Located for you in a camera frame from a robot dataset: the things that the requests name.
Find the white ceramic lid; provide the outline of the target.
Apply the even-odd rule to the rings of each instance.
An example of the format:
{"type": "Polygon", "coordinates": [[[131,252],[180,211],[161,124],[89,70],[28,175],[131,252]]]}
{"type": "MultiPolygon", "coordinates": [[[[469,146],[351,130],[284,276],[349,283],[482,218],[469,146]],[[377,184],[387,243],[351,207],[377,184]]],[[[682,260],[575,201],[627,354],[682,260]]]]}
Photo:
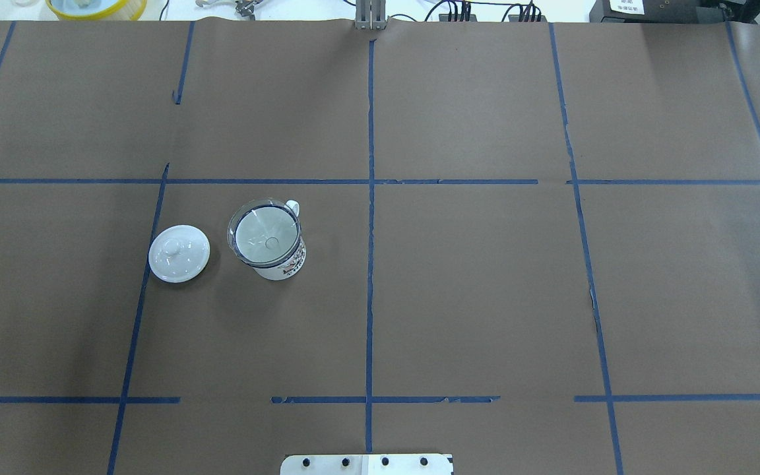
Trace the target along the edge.
{"type": "Polygon", "coordinates": [[[148,267],[163,282],[189,282],[207,267],[210,254],[211,245],[205,233],[195,226],[181,224],[154,238],[148,250],[148,267]]]}

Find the black power strip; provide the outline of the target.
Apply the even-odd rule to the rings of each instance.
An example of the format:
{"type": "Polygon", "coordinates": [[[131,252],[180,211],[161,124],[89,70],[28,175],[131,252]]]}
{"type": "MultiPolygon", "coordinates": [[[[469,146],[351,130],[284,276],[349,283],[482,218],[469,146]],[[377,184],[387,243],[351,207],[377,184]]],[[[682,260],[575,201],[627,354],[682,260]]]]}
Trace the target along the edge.
{"type": "Polygon", "coordinates": [[[503,13],[502,22],[507,23],[546,23],[546,16],[534,3],[510,4],[503,13]]]}
{"type": "Polygon", "coordinates": [[[473,13],[473,2],[468,1],[440,1],[428,13],[428,17],[435,16],[439,22],[445,23],[468,23],[476,21],[473,13]],[[440,13],[440,6],[446,5],[447,12],[440,13]]]}

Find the metal tool on table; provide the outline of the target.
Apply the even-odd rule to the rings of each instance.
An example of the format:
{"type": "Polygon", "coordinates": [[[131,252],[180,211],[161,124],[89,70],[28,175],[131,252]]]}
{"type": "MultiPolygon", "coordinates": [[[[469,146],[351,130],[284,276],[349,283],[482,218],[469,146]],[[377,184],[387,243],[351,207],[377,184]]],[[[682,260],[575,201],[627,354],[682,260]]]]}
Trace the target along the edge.
{"type": "Polygon", "coordinates": [[[223,4],[232,4],[239,18],[255,20],[256,8],[263,1],[195,1],[194,3],[198,8],[211,8],[223,4]]]}

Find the black box with label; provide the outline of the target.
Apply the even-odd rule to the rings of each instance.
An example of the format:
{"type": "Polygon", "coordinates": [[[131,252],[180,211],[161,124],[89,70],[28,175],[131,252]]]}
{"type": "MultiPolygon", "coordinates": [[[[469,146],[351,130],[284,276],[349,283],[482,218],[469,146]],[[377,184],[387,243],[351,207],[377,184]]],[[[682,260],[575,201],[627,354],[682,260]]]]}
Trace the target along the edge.
{"type": "Polygon", "coordinates": [[[699,24],[699,1],[594,1],[590,23],[699,24]]]}

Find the yellow rimmed bowl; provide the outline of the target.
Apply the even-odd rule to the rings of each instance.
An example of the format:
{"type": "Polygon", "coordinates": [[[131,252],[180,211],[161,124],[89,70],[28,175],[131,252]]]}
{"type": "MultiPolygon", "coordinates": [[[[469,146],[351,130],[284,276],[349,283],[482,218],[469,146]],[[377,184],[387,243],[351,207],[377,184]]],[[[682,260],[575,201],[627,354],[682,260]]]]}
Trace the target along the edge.
{"type": "Polygon", "coordinates": [[[45,4],[61,20],[136,21],[148,1],[45,1],[45,4]]]}

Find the grey aluminium post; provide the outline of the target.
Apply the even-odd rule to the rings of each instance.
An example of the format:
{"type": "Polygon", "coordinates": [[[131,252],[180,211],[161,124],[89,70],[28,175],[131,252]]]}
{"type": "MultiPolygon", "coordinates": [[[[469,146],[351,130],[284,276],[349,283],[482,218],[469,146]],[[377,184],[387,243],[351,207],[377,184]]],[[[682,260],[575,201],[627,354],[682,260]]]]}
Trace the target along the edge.
{"type": "Polygon", "coordinates": [[[356,30],[384,30],[388,25],[386,0],[356,0],[356,30]]]}

